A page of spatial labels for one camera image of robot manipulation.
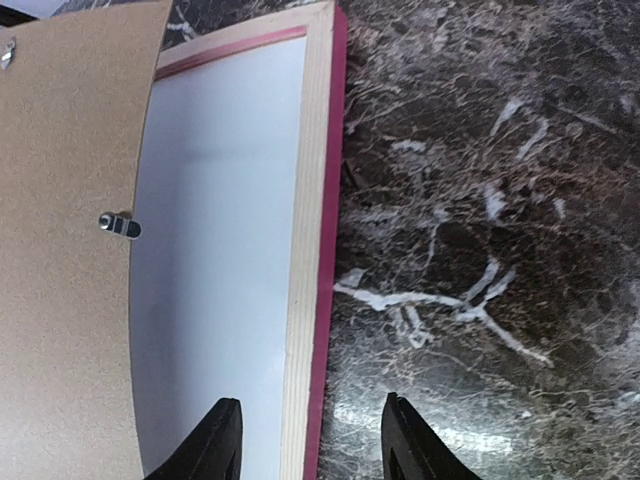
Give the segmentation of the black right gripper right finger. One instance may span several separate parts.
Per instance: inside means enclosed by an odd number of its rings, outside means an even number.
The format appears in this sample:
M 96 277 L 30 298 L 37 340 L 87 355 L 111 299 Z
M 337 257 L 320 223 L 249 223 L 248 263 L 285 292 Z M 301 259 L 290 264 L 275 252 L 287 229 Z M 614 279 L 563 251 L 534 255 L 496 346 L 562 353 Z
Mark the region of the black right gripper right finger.
M 384 405 L 381 447 L 385 480 L 480 480 L 395 392 Z

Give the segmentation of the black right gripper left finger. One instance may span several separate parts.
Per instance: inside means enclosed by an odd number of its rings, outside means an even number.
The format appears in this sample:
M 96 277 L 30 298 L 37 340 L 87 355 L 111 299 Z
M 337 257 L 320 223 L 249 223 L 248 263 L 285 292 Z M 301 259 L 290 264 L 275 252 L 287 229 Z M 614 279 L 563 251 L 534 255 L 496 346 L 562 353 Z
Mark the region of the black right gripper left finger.
M 221 398 L 148 480 L 239 480 L 242 440 L 241 402 Z

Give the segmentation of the landscape photo print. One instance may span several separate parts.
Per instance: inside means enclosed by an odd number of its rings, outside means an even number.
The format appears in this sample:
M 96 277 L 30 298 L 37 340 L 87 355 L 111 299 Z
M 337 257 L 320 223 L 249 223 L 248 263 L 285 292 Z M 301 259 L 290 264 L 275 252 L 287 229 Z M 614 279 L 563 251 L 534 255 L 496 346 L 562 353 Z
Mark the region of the landscape photo print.
M 131 363 L 140 453 L 158 467 L 222 397 L 245 479 L 280 475 L 306 42 L 157 81 L 134 207 Z

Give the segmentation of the brown cardboard backing board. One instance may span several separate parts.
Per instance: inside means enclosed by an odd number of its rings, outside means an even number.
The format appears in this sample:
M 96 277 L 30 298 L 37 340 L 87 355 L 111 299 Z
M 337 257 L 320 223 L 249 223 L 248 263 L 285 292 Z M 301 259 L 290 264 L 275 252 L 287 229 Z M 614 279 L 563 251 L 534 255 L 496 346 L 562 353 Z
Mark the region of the brown cardboard backing board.
M 8 28 L 1 52 L 1 475 L 138 479 L 129 340 L 133 216 L 170 3 Z

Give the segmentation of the light wooden picture frame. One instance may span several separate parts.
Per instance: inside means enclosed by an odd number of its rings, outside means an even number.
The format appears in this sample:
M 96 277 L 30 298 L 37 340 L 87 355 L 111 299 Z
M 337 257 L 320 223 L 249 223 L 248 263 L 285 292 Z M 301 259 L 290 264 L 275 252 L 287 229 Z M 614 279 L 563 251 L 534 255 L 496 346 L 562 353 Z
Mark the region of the light wooden picture frame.
M 332 1 L 258 17 L 162 53 L 156 81 L 278 42 L 306 42 L 287 304 L 280 475 L 316 477 L 340 193 L 347 21 Z

